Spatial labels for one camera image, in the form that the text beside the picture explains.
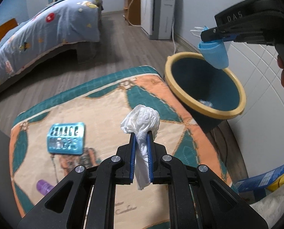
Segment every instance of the brown nightstand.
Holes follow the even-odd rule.
[[[133,25],[141,25],[141,0],[133,0],[128,13],[128,6],[132,0],[124,0],[124,17]]]

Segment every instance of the mat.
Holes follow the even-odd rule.
[[[157,71],[149,66],[104,76],[47,99],[14,121],[10,140],[10,173],[15,200],[24,216],[43,196],[36,183],[43,179],[56,185],[73,167],[92,167],[114,155],[129,142],[120,123],[138,104],[157,110],[160,127],[155,142],[184,164],[208,165],[229,186],[222,161],[191,115],[173,96]],[[54,123],[83,122],[85,147],[81,156],[47,152],[46,135]],[[169,228],[167,187],[137,183],[116,188],[114,228]]]

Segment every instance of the white air purifier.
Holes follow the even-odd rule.
[[[175,0],[141,0],[141,27],[150,40],[171,38]]]

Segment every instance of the blue wall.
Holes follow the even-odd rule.
[[[26,0],[3,0],[0,4],[0,25],[15,18],[20,24],[29,19]]]

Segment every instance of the blue blanket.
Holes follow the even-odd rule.
[[[0,85],[64,44],[99,42],[98,0],[60,0],[0,42]]]

